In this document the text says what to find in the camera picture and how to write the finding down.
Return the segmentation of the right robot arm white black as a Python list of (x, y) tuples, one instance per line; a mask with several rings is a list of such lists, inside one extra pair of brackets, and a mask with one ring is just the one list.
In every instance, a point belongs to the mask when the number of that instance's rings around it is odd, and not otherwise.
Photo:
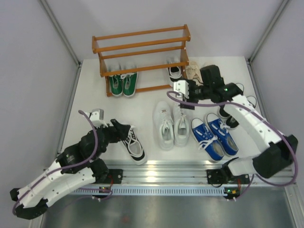
[[(243, 174), (255, 174), (266, 180), (291, 164), (294, 165), (296, 177), (297, 138), (294, 135), (285, 136), (274, 128), (235, 83), (225, 84), (218, 66), (203, 67), (200, 73), (201, 85), (190, 79), (182, 79), (174, 83), (173, 90), (182, 95), (182, 107), (194, 109), (200, 106), (200, 100), (210, 100), (212, 107), (220, 107), (220, 115), (210, 113), (205, 122), (199, 118), (193, 119), (191, 129), (200, 148), (213, 161), (220, 161), (224, 154), (232, 157), (220, 169), (223, 180), (233, 183)], [(229, 131), (237, 126), (241, 126), (254, 141), (259, 150), (257, 155), (236, 157), (238, 147)]]

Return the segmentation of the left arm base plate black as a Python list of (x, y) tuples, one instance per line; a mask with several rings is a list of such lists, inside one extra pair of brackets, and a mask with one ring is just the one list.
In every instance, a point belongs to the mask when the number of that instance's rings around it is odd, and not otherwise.
[(109, 169), (96, 177), (96, 184), (121, 184), (123, 179), (123, 169)]

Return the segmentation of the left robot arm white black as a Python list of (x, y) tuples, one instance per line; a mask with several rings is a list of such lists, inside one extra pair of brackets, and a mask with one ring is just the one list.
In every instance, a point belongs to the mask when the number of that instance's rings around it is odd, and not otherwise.
[(100, 155), (109, 144), (126, 140), (131, 128), (112, 119), (110, 124), (94, 127), (78, 143), (66, 147), (33, 182), (10, 191), (15, 201), (13, 215), (37, 218), (67, 194), (88, 184), (106, 183), (109, 169)]

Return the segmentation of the black white sneaker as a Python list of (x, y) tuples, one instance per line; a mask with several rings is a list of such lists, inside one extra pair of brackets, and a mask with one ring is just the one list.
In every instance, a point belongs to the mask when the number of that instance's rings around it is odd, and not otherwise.
[(134, 126), (131, 126), (126, 140), (122, 141), (131, 159), (136, 165), (142, 165), (147, 162), (147, 155), (144, 148), (134, 132)]
[[(178, 63), (180, 60), (177, 57), (168, 57), (167, 64)], [(169, 75), (169, 85), (173, 87), (174, 82), (182, 80), (182, 70), (180, 66), (172, 66), (167, 68), (168, 75)]]

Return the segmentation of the green sneaker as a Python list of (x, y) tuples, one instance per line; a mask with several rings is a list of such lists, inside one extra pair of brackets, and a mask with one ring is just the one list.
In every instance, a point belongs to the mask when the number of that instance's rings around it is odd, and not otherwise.
[(132, 97), (136, 92), (137, 77), (137, 72), (121, 75), (121, 79), (123, 81), (123, 94), (128, 98)]
[(120, 97), (123, 94), (123, 85), (121, 75), (109, 76), (111, 93), (115, 97)]

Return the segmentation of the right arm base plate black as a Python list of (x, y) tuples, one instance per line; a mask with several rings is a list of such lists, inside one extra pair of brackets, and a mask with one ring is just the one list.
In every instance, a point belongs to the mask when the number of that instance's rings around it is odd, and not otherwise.
[(225, 169), (208, 169), (207, 182), (209, 185), (222, 186), (224, 184), (249, 184), (250, 177), (248, 174), (233, 176), (229, 170)]

